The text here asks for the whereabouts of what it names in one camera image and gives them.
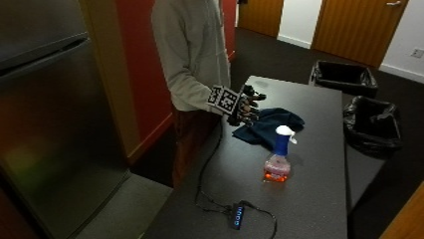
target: power outlet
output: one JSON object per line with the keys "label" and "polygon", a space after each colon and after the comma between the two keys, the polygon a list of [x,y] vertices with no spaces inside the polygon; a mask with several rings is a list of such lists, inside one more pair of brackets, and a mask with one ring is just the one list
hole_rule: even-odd
{"label": "power outlet", "polygon": [[418,48],[414,49],[414,52],[412,52],[412,54],[411,54],[412,57],[415,57],[415,58],[422,58],[423,55],[424,55],[424,50],[423,50],[423,49],[418,49]]}

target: black cable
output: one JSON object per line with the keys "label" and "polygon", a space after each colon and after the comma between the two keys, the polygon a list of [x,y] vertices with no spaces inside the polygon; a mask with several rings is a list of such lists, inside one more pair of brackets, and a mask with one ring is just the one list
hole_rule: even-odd
{"label": "black cable", "polygon": [[[214,153],[216,153],[216,151],[217,151],[217,149],[218,149],[218,147],[220,147],[220,145],[221,145],[221,141],[222,141],[222,121],[220,121],[220,138],[218,138],[218,141],[217,141],[217,143],[216,143],[214,149],[213,149],[213,151],[212,151],[212,155],[210,155],[210,157],[208,158],[208,161],[205,162],[204,167],[202,167],[202,170],[201,170],[201,173],[200,173],[200,178],[198,178],[198,191],[197,191],[197,196],[196,196],[196,205],[197,205],[197,207],[201,208],[202,211],[205,211],[205,212],[222,213],[224,215],[226,215],[228,217],[230,217],[230,215],[232,215],[232,206],[230,206],[230,205],[222,205],[222,204],[217,203],[217,202],[213,200],[213,198],[204,192],[204,189],[202,189],[204,173],[205,173],[205,171],[206,171],[206,169],[208,169],[208,166],[209,166],[210,161],[212,161],[212,159],[213,159]],[[202,194],[202,195],[206,197],[206,199],[209,200],[209,202],[210,202],[212,204],[214,204],[216,206],[218,206],[218,207],[221,208],[221,210],[218,210],[218,209],[210,209],[210,208],[206,208],[206,207],[204,207],[202,205],[200,205],[200,194]],[[254,210],[257,210],[257,211],[260,211],[260,212],[266,213],[268,215],[270,215],[270,217],[272,217],[273,220],[274,220],[274,229],[273,229],[273,234],[272,234],[272,236],[270,236],[269,239],[273,239],[274,236],[276,236],[276,234],[277,234],[277,217],[276,217],[270,212],[268,212],[268,211],[262,210],[261,208],[258,208],[257,206],[254,206],[249,201],[242,200],[242,201],[240,202],[240,204],[242,204],[244,206],[248,206],[248,207],[250,207],[252,209],[254,209]]]}

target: black plastic bin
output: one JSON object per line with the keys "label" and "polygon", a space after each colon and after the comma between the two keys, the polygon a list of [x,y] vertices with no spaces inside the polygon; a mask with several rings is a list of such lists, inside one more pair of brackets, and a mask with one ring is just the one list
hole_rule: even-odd
{"label": "black plastic bin", "polygon": [[317,62],[310,80],[319,86],[367,98],[375,98],[379,88],[369,68],[326,61]]}
{"label": "black plastic bin", "polygon": [[362,153],[389,158],[403,146],[399,111],[394,104],[355,97],[343,110],[345,138]]}

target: dark blue cloth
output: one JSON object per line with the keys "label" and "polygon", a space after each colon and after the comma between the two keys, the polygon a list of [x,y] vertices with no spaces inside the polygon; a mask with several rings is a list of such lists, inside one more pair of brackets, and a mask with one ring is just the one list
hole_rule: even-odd
{"label": "dark blue cloth", "polygon": [[261,144],[269,150],[274,150],[276,130],[281,125],[288,125],[293,131],[301,131],[305,121],[297,114],[282,108],[265,109],[260,111],[258,121],[253,126],[244,125],[233,132],[233,136],[250,144]]}

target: refrigerator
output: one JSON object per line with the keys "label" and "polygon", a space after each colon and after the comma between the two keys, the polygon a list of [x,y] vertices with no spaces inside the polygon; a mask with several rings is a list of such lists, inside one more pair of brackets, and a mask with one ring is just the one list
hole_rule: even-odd
{"label": "refrigerator", "polygon": [[79,1],[0,0],[0,179],[11,197],[50,238],[74,238],[128,174]]}

